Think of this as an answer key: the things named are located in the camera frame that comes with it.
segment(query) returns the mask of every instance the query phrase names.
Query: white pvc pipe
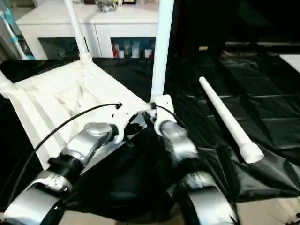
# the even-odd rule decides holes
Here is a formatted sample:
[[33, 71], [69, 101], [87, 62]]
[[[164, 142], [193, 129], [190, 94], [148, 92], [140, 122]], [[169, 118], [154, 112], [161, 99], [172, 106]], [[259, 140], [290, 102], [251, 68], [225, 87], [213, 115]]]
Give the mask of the white pvc pipe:
[[76, 39], [76, 43], [78, 46], [78, 50], [79, 50], [79, 56], [80, 59], [87, 59], [87, 58], [91, 58], [88, 48], [86, 46], [84, 37], [83, 37], [83, 33], [81, 31], [77, 16], [76, 16], [76, 12], [74, 10], [74, 6], [73, 6], [73, 2], [72, 0], [64, 0], [65, 1], [65, 5], [67, 7], [67, 11], [71, 20], [71, 25], [73, 27], [74, 30], [74, 34], [75, 34], [75, 39]]
[[0, 17], [2, 18], [3, 22], [4, 22], [4, 25], [6, 27], [6, 29], [8, 30], [9, 32], [9, 35], [12, 39], [12, 42], [13, 44], [15, 45], [19, 55], [21, 56], [21, 59], [22, 60], [29, 60], [28, 57], [25, 55], [25, 53], [23, 52], [23, 49], [21, 48], [20, 46], [20, 43], [19, 43], [19, 40], [17, 38], [17, 36], [14, 34], [14, 32], [12, 31], [12, 29], [10, 28], [7, 20], [5, 19], [4, 17], [4, 13], [3, 12], [0, 12]]
[[8, 98], [6, 91], [12, 89], [13, 86], [13, 83], [0, 70], [0, 93], [4, 98]]
[[240, 148], [240, 154], [245, 162], [250, 164], [262, 160], [264, 157], [263, 152], [255, 143], [250, 140], [243, 128], [239, 125], [207, 80], [204, 77], [200, 77], [199, 82], [238, 144]]
[[158, 29], [155, 43], [151, 102], [154, 102], [154, 97], [163, 95], [164, 93], [165, 69], [168, 59], [173, 6], [174, 0], [159, 1]]

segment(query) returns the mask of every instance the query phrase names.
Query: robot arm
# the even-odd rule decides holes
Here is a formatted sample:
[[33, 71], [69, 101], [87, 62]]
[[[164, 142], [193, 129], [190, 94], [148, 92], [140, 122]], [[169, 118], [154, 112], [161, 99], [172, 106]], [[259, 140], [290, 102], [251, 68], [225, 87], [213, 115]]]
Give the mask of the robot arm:
[[[171, 97], [156, 97], [156, 105], [174, 112]], [[185, 223], [189, 225], [234, 225], [238, 216], [213, 177], [204, 170], [199, 154], [187, 131], [176, 123], [166, 110], [157, 108], [155, 131], [163, 137], [174, 168], [180, 165], [187, 172], [179, 182], [169, 187], [169, 194], [179, 205]]]
[[50, 167], [10, 204], [4, 214], [4, 225], [58, 224], [60, 201], [72, 191], [80, 173], [96, 150], [110, 142], [117, 129], [108, 123], [88, 123], [74, 136], [60, 155], [49, 160]]

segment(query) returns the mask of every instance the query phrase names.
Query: glass cabinet door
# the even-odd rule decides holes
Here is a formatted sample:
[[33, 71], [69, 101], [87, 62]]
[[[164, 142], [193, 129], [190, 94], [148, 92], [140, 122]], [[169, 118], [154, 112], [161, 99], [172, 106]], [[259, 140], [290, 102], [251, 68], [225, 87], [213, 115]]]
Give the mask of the glass cabinet door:
[[114, 58], [153, 58], [155, 37], [112, 37]]
[[48, 59], [79, 59], [75, 37], [39, 37]]

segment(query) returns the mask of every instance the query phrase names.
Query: black tarp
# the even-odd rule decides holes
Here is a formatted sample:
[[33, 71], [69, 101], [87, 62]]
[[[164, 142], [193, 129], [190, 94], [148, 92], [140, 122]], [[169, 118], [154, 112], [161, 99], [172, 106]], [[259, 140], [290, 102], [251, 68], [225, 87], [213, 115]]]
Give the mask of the black tarp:
[[[7, 61], [0, 69], [13, 82], [68, 63], [65, 60]], [[150, 100], [151, 60], [94, 59], [145, 101]], [[265, 158], [247, 165], [205, 96], [205, 76]], [[170, 59], [165, 93], [186, 124], [203, 164], [229, 200], [253, 201], [300, 195], [300, 74], [280, 57]], [[29, 140], [8, 100], [1, 103], [0, 206], [5, 209]], [[161, 145], [149, 128], [84, 174], [67, 208], [126, 219], [170, 205], [161, 187]], [[41, 170], [33, 159], [20, 190]]]

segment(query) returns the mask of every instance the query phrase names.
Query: floor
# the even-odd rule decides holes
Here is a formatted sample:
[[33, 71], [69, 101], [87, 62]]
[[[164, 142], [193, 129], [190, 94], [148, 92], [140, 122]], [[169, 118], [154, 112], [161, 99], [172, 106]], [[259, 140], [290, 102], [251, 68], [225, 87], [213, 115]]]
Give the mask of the floor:
[[[256, 202], [238, 203], [238, 212], [242, 225], [284, 225], [294, 219], [295, 214], [300, 212], [299, 198], [271, 199]], [[67, 211], [60, 225], [139, 225], [122, 223], [112, 219], [99, 217], [89, 213]], [[151, 225], [184, 225], [181, 215], [172, 220]]]

